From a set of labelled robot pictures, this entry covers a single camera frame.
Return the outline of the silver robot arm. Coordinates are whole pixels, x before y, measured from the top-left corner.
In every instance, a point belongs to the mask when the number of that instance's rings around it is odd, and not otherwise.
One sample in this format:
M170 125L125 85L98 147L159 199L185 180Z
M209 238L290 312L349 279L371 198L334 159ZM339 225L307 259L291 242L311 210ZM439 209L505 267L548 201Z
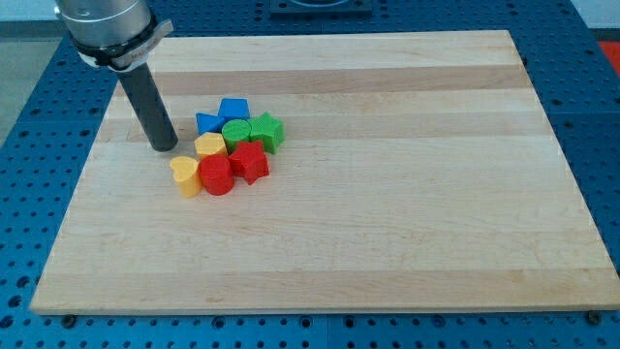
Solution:
M78 55L89 66L117 73L135 70L173 31L146 0L56 0Z

